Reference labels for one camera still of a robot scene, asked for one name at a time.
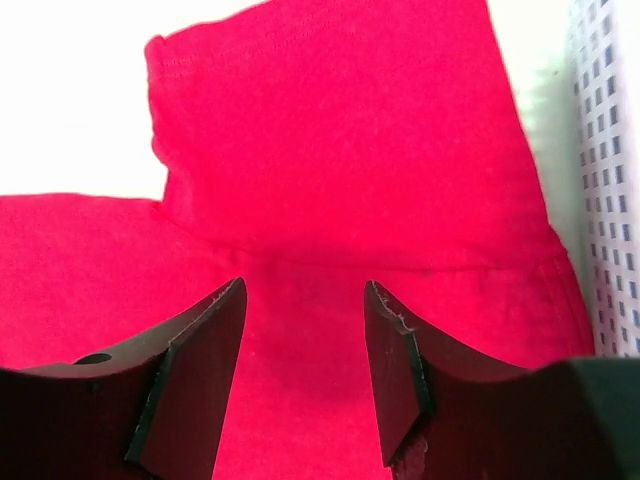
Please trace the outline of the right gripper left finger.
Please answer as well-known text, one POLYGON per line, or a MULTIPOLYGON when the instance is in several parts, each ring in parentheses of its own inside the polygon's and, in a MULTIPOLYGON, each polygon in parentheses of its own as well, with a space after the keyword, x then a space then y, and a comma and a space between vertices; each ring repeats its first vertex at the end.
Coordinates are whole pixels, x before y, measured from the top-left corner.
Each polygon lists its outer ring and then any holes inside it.
POLYGON ((1 372, 5 479, 208 479, 247 310, 234 279, 72 364, 1 372))

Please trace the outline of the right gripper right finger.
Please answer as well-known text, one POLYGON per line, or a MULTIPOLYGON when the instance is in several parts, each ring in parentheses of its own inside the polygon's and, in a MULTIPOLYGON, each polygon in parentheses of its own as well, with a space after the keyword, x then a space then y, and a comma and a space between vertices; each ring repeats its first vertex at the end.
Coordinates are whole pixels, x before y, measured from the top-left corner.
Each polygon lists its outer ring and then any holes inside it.
POLYGON ((639 362, 577 357, 529 370, 364 293, 382 459, 396 479, 635 479, 639 362))

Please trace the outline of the pink t shirt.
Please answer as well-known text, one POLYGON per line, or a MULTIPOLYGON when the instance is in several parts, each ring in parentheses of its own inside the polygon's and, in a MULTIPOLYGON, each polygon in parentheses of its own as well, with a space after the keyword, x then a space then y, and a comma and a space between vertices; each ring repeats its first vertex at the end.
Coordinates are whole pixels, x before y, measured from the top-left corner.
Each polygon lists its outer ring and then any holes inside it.
POLYGON ((218 479, 384 479, 375 280, 500 360, 594 351, 485 2, 269 1, 146 47, 161 201, 1 200, 1 363, 248 288, 218 479))

